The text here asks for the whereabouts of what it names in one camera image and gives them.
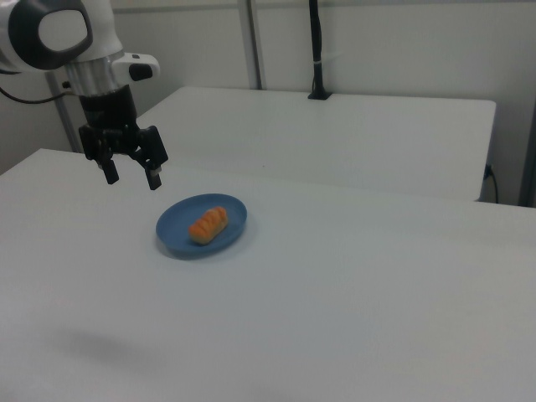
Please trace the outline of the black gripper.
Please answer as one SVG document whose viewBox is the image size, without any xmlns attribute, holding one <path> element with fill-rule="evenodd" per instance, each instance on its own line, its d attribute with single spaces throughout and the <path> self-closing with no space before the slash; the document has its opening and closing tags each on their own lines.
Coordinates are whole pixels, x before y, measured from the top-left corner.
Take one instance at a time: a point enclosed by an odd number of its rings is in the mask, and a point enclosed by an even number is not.
<svg viewBox="0 0 536 402">
<path fill-rule="evenodd" d="M 120 131 L 128 141 L 127 155 L 144 169 L 149 188 L 162 185 L 160 172 L 168 160 L 167 151 L 155 126 L 137 126 L 137 110 L 129 85 L 104 95 L 80 96 L 86 123 L 79 128 L 85 157 L 102 170 L 108 184 L 119 180 L 105 131 Z"/>
</svg>

